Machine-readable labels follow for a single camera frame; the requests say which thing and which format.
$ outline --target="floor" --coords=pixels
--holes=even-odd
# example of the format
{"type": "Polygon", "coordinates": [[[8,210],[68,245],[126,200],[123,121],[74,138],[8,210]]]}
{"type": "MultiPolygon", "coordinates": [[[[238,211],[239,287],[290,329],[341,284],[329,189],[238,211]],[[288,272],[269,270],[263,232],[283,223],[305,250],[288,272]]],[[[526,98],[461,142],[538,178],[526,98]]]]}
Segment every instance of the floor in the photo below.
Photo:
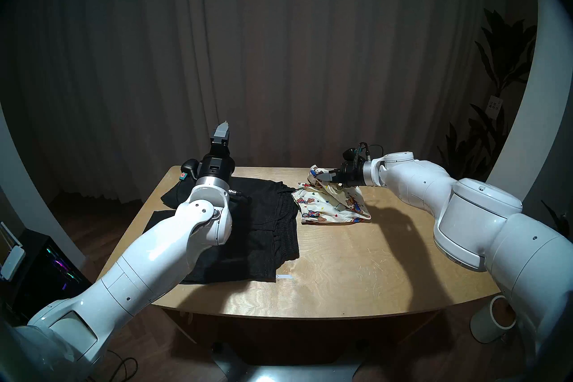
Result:
{"type": "MultiPolygon", "coordinates": [[[[60,194],[49,207],[87,256],[84,273],[94,280],[139,211],[141,202],[120,204],[103,198],[60,194]]],[[[524,368],[519,336],[510,333],[483,345],[469,331],[472,314],[484,303],[484,300],[473,301],[447,308],[398,345],[390,345],[380,335],[373,334],[368,338],[371,357],[358,369],[353,381],[479,382],[519,374],[524,368]]],[[[208,350],[192,343],[169,316],[155,306],[145,308],[117,333],[109,349],[123,358],[137,359],[139,369],[133,381],[226,380],[208,350]]],[[[107,353],[93,377],[98,382],[109,380],[119,361],[117,356],[107,353]]],[[[127,365],[131,372],[133,362],[127,365]]],[[[123,377],[121,369],[114,380],[120,381],[123,377]]]]}

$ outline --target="white wall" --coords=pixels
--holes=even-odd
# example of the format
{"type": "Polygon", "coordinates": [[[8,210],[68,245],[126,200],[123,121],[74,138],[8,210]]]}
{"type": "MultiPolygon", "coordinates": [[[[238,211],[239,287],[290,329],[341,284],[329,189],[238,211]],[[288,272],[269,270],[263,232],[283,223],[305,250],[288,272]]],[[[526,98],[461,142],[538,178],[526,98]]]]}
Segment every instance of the white wall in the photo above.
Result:
{"type": "Polygon", "coordinates": [[[26,228],[49,235],[74,265],[79,269],[83,266],[85,256],[54,218],[24,168],[8,131],[1,106],[0,187],[26,228]]]}
{"type": "Polygon", "coordinates": [[[537,0],[537,42],[522,104],[488,183],[524,200],[553,146],[573,74],[573,23],[559,0],[537,0]]]}
{"type": "Polygon", "coordinates": [[[561,126],[537,179],[523,200],[523,213],[555,228],[543,200],[558,215],[567,213],[571,223],[573,205],[573,94],[569,94],[561,126]]]}

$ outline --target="patterned fabric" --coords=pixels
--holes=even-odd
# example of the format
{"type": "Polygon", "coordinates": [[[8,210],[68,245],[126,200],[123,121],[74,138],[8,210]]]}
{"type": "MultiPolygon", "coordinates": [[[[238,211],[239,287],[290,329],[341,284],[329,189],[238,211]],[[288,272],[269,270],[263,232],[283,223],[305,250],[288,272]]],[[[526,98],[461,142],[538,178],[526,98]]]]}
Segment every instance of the patterned fabric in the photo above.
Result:
{"type": "Polygon", "coordinates": [[[299,183],[299,189],[292,193],[300,206],[303,223],[357,223],[370,220],[360,188],[343,188],[316,178],[327,171],[314,165],[308,174],[308,183],[299,183]]]}

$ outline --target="curtain fold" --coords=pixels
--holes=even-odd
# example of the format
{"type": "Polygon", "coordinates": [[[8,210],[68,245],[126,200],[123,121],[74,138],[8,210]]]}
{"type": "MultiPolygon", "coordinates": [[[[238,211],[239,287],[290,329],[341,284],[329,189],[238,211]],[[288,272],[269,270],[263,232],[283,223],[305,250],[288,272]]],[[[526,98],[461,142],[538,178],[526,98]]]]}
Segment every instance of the curtain fold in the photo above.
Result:
{"type": "Polygon", "coordinates": [[[84,195],[147,198],[223,120],[238,165],[336,166],[360,141],[432,158],[489,96],[484,7],[505,0],[11,0],[2,83],[84,195]]]}

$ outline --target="metal base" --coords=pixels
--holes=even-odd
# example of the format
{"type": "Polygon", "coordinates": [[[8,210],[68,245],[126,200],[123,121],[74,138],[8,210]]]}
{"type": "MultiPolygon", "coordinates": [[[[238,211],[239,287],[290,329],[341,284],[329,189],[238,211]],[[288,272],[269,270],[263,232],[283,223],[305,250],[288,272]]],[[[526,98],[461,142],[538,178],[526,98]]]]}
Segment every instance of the metal base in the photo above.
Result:
{"type": "Polygon", "coordinates": [[[368,346],[351,346],[335,362],[325,365],[259,366],[245,364],[228,344],[217,344],[211,357],[228,382],[351,382],[368,351],[368,346]]]}

